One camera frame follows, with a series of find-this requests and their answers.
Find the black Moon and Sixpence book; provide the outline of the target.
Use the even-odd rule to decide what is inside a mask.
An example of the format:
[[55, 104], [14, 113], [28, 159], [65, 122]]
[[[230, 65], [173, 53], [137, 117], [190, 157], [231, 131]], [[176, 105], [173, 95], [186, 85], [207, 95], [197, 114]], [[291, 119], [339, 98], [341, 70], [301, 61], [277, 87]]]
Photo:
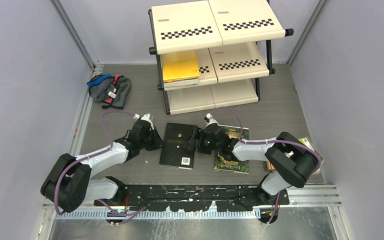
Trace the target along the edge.
[[195, 125], [169, 122], [164, 132], [164, 146], [161, 149], [159, 165], [164, 167], [192, 170], [195, 151], [182, 149], [190, 138]]

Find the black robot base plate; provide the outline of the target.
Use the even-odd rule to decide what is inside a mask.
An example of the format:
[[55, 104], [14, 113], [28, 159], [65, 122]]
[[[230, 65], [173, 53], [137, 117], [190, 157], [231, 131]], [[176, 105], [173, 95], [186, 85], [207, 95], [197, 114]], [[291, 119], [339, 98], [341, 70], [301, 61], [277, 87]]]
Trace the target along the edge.
[[166, 209], [172, 212], [206, 212], [214, 204], [218, 212], [245, 212], [257, 206], [271, 207], [275, 204], [275, 198], [267, 202], [258, 198], [261, 192], [256, 185], [247, 184], [128, 184], [121, 196], [104, 202], [111, 207], [128, 207], [132, 211], [145, 207], [150, 212]]

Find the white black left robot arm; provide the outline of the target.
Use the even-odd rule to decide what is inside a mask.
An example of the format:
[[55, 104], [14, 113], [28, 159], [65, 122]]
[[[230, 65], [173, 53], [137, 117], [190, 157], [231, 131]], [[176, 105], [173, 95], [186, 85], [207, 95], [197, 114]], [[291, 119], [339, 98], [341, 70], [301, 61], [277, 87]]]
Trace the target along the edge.
[[62, 154], [44, 180], [40, 193], [64, 213], [73, 212], [84, 203], [115, 207], [125, 204], [127, 187], [122, 181], [113, 176], [95, 180], [92, 177], [133, 159], [141, 150], [163, 147], [152, 116], [135, 115], [135, 118], [132, 128], [107, 147], [78, 156]]

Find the yellow hardcover book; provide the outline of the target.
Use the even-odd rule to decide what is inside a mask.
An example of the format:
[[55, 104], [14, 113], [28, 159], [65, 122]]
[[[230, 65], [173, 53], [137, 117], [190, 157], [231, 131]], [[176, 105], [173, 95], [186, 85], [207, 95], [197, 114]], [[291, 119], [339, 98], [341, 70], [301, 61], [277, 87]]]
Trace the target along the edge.
[[199, 78], [200, 71], [195, 50], [166, 53], [161, 56], [163, 82]]

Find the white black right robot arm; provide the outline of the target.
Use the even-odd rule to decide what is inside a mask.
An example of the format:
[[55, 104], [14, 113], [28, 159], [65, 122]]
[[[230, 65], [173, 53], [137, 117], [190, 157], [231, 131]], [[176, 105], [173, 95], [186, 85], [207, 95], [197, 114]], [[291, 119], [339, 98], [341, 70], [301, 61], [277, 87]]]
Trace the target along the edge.
[[269, 162], [275, 170], [263, 177], [254, 196], [266, 206], [289, 187], [303, 188], [322, 164], [322, 158], [315, 150], [288, 132], [264, 140], [247, 140], [241, 133], [236, 138], [230, 137], [218, 123], [194, 130], [182, 147], [203, 154], [217, 152], [231, 161]]

